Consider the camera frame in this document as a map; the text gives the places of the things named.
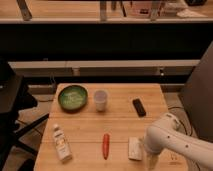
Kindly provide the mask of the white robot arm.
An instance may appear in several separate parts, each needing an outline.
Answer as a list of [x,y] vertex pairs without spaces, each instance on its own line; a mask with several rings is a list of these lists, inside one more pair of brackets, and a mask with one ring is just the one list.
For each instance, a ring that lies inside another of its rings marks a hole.
[[179,126],[180,121],[175,115],[163,114],[146,129],[145,151],[159,155],[166,148],[213,170],[213,143],[180,133]]

